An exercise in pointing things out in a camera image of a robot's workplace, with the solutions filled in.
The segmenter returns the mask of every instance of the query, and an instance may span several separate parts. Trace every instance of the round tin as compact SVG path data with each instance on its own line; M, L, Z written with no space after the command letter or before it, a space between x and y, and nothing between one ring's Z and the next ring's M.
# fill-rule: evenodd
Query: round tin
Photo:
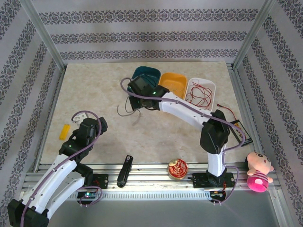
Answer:
M168 166L168 172L172 178L181 180L188 172L187 163L180 158L171 160Z

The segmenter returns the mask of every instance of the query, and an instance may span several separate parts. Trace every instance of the marble surface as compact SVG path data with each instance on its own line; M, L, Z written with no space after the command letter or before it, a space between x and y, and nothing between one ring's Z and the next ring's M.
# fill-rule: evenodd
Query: marble surface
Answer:
M149 66L165 72L177 72L187 76L204 78L216 84L214 109L217 103L230 107L241 120L239 107L233 92L230 76L223 61L219 62L147 62L68 64L58 102L49 129L41 163L53 162L62 143L59 140L64 124L71 124L68 137L77 125L71 122L79 110L90 110L108 123L108 130L96 142L82 163L123 163L127 154L134 163L163 162L182 158L186 162L207 163L207 153L200 147L200 132L177 117L160 111L141 110L128 117L124 112L127 94L120 88L120 80L131 77L139 66ZM222 109L228 121L232 114ZM238 144L230 134L228 147ZM243 162L252 146L228 151L226 162Z

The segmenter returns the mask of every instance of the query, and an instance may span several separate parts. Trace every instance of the wall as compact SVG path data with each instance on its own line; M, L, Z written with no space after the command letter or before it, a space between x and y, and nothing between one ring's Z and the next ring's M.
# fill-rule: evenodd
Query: wall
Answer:
M0 0L0 226L45 130L60 72L17 0Z
M238 69L295 226L303 226L302 18L302 1L277 1Z
M66 63L232 63L264 0L35 0Z

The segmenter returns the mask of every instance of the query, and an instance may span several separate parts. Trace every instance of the plush toy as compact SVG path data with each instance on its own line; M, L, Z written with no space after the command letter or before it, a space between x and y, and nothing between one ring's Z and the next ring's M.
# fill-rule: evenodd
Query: plush toy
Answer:
M267 174L274 170L270 160L265 155L251 152L247 155L249 171L247 172L247 185L255 192L265 192L268 183L272 183L273 179Z

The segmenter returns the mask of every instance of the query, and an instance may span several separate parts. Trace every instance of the purple cable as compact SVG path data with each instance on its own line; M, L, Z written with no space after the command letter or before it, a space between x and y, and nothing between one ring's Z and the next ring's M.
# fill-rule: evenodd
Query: purple cable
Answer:
M230 198L231 194L233 193L233 191L234 191L234 189L235 189L235 187L236 187L236 184L237 184L237 181L238 181L238 177L239 177L239 169L238 169L236 166L227 166L227 165L225 164L225 152L228 151L228 150L232 150L232 149L238 148L238 147L240 147L240 146L242 146L242 145L244 144L244 142L245 142L245 134L244 134L244 132L243 132L241 129L239 129L237 126L235 126L234 124L232 124L232 123L229 123L229 122L227 122L227 121L225 121L225 120L222 120L222 119L220 119L220 118L216 118L216 117L213 117L213 116L211 116L211 115L208 115L208 114L205 114L205 113L203 113L203 112L200 112L199 110L196 110L195 108L191 107L190 105L188 105L188 104L186 104L186 103L183 103L183 102L179 102L178 100L175 100L175 99L172 99L172 98L162 98L162 97L161 97L161 98L160 98L160 97L146 97L146 96L140 96L140 95L137 95L137 94L135 94L135 93L133 93L133 92L130 92L130 91L128 91L127 89L125 89L124 86L123 86L123 82L124 82L125 80L129 80L129 81L132 81L132 80L131 80L130 78L124 78L124 79L122 79L121 82L120 82L120 86L121 86L122 90L125 91L125 92L126 92L127 94L129 94L130 96L134 96L134 97L136 97L136 98L142 98L142 99L159 100L159 101L166 101L166 102L173 102L173 103L181 104L181 105L185 106L186 108L188 108L188 109L190 109L190 110L196 112L197 114L200 114L200 115L202 115L202 116L204 116L204 117L213 119L213 120L215 120L215 121L222 122L222 123L224 123L224 124L226 124L226 125L228 125L228 126L234 128L235 130L237 130L238 132L241 133L241 135L242 135L242 141L241 141L240 144L238 144L238 145L236 145L236 146L234 146L234 147L231 147L231 148L226 148L226 149L224 149L224 150L222 151L222 152L223 152L223 154L222 154L223 165L224 165L226 168L233 168L233 169L235 169L235 170L237 171L237 178L236 178L236 180L235 180L235 185L234 185L234 187L232 188L231 193L227 196L227 198L225 198L225 200L223 200L223 201L219 201L219 200L216 200L216 199L212 199L212 200L218 202L220 205L223 204L224 202L226 202L227 199Z
M43 186L43 184L48 180L48 178L50 178L50 176L57 170L59 169L62 165L64 165L68 160L70 160L71 158L77 156L78 154L80 154L81 152L85 151L87 148L91 147L96 141L97 139L99 138L100 134L101 134L101 129L102 129L102 125L101 125L101 121L100 119L98 118L98 116L89 111L89 110L82 110L82 111L78 111L77 113L75 113L73 115L73 117L71 118L71 120L74 119L74 117L80 113L89 113L89 114L92 114L94 115L94 117L96 117L97 121L98 121L98 124L99 124L99 132L98 132L98 135L96 136L96 138L89 144L87 145L85 148L79 150L78 152L76 152L75 154L69 156L68 158L66 158L65 160L63 160L61 163L59 163L56 167L53 168L53 171L49 172L48 175L46 175L46 177L41 181L41 183L37 186L36 190L34 190L33 194L29 197L29 200L28 202L26 203L24 209L23 209L23 212L22 212L22 216L21 216L21 222L20 222L20 227L24 227L24 216L25 216L25 212L27 210L27 208L29 207L32 199L34 199L35 195L37 194L37 192L41 189L41 187Z
M85 207L89 207L89 206L92 206L92 205L96 204L97 202L100 201L100 199L101 199L101 197L102 197L102 189L101 189L100 187L98 187L98 186L81 187L81 188L79 188L78 190L90 189L90 188L95 188L95 189L100 190L100 196L99 196L95 201L91 202L90 204L85 204L85 205L84 205ZM82 203L81 203L81 202L82 202L82 200L83 200L84 198L85 198L85 196L81 197L81 199L80 199L80 201L79 201L79 203L80 203L81 206L82 206Z

